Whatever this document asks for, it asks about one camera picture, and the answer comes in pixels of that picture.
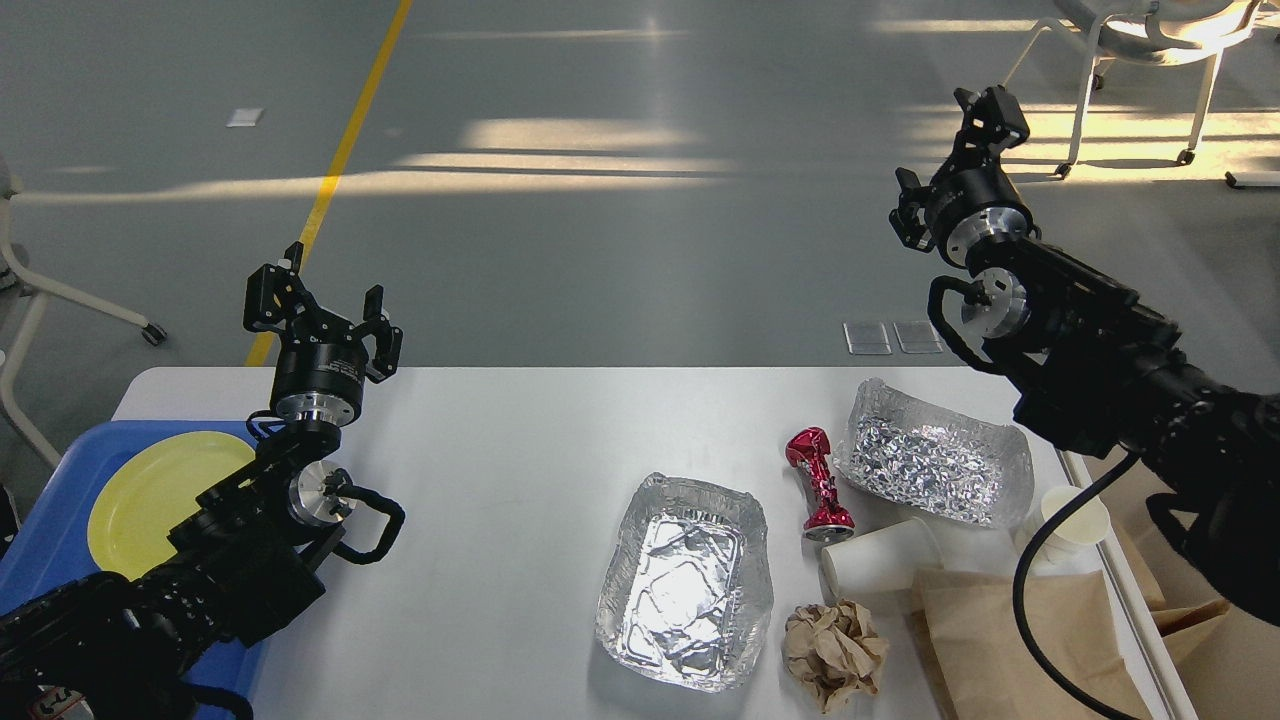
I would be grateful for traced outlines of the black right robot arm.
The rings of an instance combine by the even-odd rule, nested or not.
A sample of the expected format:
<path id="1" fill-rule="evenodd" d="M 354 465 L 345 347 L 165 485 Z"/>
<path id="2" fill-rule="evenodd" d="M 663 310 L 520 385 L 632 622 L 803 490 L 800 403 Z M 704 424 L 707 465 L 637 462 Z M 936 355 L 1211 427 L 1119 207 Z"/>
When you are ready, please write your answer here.
<path id="1" fill-rule="evenodd" d="M 1234 389 L 1189 364 L 1174 322 L 1138 293 L 1041 238 L 1001 154 L 1029 127 L 1002 86 L 954 94 L 963 111 L 928 183 L 895 172 L 890 223 L 902 246 L 937 252 L 965 278 L 931 282 L 927 315 L 969 368 L 1019 391 L 1015 420 L 1062 451 L 1125 457 L 1059 510 L 1021 552 L 1012 614 L 1030 656 L 1102 717 L 1123 711 L 1083 691 L 1032 634 L 1027 578 L 1051 530 L 1137 464 L 1166 486 L 1146 501 L 1164 538 L 1231 605 L 1277 623 L 1277 396 Z"/>

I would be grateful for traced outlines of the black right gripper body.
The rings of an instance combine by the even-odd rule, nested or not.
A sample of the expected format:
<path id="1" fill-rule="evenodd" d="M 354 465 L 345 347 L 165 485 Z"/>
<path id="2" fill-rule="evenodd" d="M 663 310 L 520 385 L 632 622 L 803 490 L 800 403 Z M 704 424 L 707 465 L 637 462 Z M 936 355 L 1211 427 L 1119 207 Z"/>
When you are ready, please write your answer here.
<path id="1" fill-rule="evenodd" d="M 966 268 L 979 242 L 1025 237 L 1034 228 L 1030 209 L 997 161 L 945 172 L 929 184 L 908 168 L 895 169 L 899 205 L 890 225 L 899 242 L 918 252 L 937 252 L 945 263 Z"/>

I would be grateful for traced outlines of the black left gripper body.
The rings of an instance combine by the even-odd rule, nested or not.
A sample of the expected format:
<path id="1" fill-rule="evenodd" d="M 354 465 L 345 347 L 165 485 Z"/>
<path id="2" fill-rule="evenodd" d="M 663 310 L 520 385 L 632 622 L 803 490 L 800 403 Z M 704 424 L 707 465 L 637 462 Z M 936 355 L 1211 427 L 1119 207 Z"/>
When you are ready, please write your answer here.
<path id="1" fill-rule="evenodd" d="M 270 409 L 285 420 L 346 427 L 361 415 L 367 363 L 351 322 L 296 318 L 282 331 Z"/>

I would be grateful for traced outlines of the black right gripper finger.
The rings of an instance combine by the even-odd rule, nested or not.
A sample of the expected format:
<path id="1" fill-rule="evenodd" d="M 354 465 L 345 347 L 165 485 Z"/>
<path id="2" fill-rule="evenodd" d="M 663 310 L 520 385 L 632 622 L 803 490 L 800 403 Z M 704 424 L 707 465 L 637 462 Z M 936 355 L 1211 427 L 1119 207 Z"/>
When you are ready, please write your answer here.
<path id="1" fill-rule="evenodd" d="M 955 135 L 950 154 L 952 172 L 970 170 L 988 161 L 989 151 L 986 122 L 989 119 L 986 94 L 955 88 L 954 97 L 963 113 L 960 129 Z"/>
<path id="2" fill-rule="evenodd" d="M 975 145 L 982 161 L 993 161 L 1004 151 L 1030 138 L 1030 127 L 1021 105 L 1002 85 L 980 92 L 975 101 L 975 120 L 980 122 Z"/>

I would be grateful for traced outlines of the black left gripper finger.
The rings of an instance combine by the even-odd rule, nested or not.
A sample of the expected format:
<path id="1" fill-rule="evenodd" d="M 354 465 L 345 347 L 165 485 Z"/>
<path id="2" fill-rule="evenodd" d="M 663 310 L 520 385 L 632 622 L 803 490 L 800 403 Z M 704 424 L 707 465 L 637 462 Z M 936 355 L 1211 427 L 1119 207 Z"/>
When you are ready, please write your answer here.
<path id="1" fill-rule="evenodd" d="M 352 329 L 352 341 L 367 355 L 364 374 L 378 384 L 397 373 L 404 333 L 393 325 L 384 309 L 384 287 L 372 286 L 364 297 L 362 320 Z"/>
<path id="2" fill-rule="evenodd" d="M 323 338 L 320 305 L 300 277 L 303 254 L 305 246 L 293 242 L 283 259 L 264 264 L 250 275 L 243 313 L 247 331 L 271 333 L 280 341 Z"/>

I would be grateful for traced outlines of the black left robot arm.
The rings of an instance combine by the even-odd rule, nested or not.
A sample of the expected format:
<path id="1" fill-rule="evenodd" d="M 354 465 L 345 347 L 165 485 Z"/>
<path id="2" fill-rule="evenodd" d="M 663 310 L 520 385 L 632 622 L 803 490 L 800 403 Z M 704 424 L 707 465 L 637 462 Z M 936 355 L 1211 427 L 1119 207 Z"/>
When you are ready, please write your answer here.
<path id="1" fill-rule="evenodd" d="M 168 533 L 173 557 L 137 579 L 101 570 L 3 616 L 5 719 L 192 719 L 202 707 L 251 719 L 234 691 L 189 682 L 216 643 L 251 647 L 325 591 L 330 556 L 381 561 L 404 524 L 392 498 L 330 461 L 360 418 L 366 380 L 394 375 L 402 329 L 371 287 L 360 322 L 306 290 L 305 246 L 247 281 L 243 324 L 280 340 L 266 409 L 250 414 L 251 461 L 196 497 Z"/>

